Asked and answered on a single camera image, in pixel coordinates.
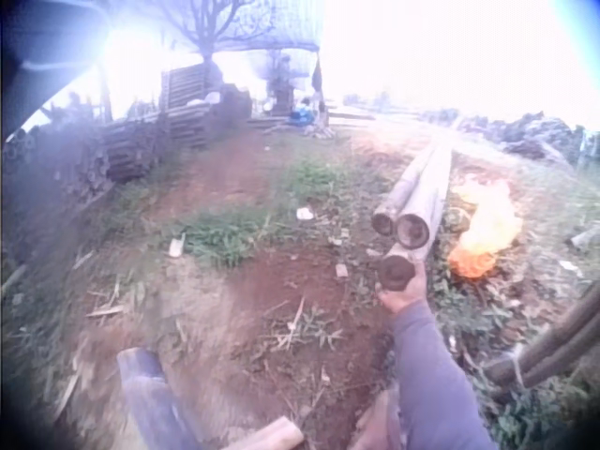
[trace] flame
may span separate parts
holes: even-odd
[[[505,181],[480,185],[472,178],[453,189],[467,203],[477,204],[469,230],[448,255],[450,267],[459,275],[479,278],[496,264],[496,254],[509,248],[521,231],[522,219],[516,217]]]

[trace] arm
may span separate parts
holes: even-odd
[[[394,338],[407,450],[495,449],[473,388],[446,350],[426,301],[398,312]]]

